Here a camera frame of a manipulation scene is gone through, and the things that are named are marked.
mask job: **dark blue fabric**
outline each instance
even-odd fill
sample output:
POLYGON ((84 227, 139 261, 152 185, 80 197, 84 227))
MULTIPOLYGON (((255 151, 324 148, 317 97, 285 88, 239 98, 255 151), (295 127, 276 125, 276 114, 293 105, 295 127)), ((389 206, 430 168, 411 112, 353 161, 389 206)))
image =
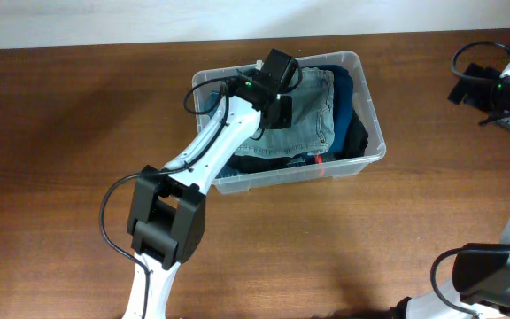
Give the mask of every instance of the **dark blue fabric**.
POLYGON ((342 152, 345 133, 353 115, 353 80, 350 73, 341 66, 310 66, 328 70, 334 74, 334 142, 325 154, 342 152))

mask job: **light blue denim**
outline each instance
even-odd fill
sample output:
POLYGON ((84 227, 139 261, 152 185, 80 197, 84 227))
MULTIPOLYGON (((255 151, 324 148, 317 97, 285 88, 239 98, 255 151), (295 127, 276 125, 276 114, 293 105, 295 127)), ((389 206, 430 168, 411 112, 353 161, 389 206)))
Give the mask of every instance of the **light blue denim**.
MULTIPOLYGON (((334 75, 317 68, 305 68, 302 73, 302 82, 288 94, 292 97, 291 127, 266 129, 260 140, 246 140, 235 155, 275 159, 329 150, 334 142, 334 75)), ((291 84, 297 80, 295 74, 291 84)))

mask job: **clear plastic container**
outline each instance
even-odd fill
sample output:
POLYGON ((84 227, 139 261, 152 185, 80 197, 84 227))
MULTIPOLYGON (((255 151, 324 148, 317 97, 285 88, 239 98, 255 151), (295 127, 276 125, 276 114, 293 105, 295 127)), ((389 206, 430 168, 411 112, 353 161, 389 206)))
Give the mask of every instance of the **clear plastic container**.
MULTIPOLYGON (((214 180, 213 184, 222 194, 248 191, 251 188, 270 186, 282 183, 293 183, 312 180, 322 177, 343 177, 356 175, 370 163, 380 160, 385 156, 387 148, 379 127, 379 121, 375 114, 373 101, 369 95, 369 88, 365 81, 363 68, 357 54, 351 51, 321 54, 312 57, 297 58, 302 67, 320 65, 338 65, 346 68, 353 79, 353 108, 359 119, 363 122, 369 134, 369 143, 365 150, 365 156, 356 159, 343 159, 322 164, 304 167, 293 167, 257 174, 239 175, 214 180)), ((200 71, 192 78, 192 85, 211 80, 221 76, 237 74, 236 70, 253 68, 250 66, 233 66, 221 69, 200 71)), ((204 102, 210 93, 219 88, 218 83, 207 84, 194 92, 194 105, 200 111, 200 103, 204 102)), ((207 115, 198 115, 196 123, 198 133, 207 125, 210 118, 207 115)))

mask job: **brown wooden surface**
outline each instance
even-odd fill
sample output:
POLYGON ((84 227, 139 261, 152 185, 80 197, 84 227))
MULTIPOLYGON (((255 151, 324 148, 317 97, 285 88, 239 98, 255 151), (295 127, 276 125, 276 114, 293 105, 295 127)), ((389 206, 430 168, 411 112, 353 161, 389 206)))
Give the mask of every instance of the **brown wooden surface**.
MULTIPOLYGON (((212 189, 168 314, 324 317, 428 292, 439 253, 498 241, 510 214, 510 134, 446 100, 452 54, 481 39, 510 43, 510 30, 1 50, 0 318, 120 317, 135 265, 100 237, 105 191, 192 140, 182 98, 196 71, 273 47, 358 53, 387 155, 348 178, 212 189)), ((467 59, 508 61, 493 48, 467 59)), ((127 249, 131 194, 132 184, 120 189, 106 216, 127 249)))

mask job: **white wall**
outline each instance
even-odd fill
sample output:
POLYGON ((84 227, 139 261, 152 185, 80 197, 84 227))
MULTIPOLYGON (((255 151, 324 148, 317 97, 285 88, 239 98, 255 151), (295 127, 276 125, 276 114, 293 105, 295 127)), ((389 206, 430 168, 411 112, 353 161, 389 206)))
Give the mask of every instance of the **white wall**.
POLYGON ((0 48, 510 27, 510 0, 0 0, 0 48))

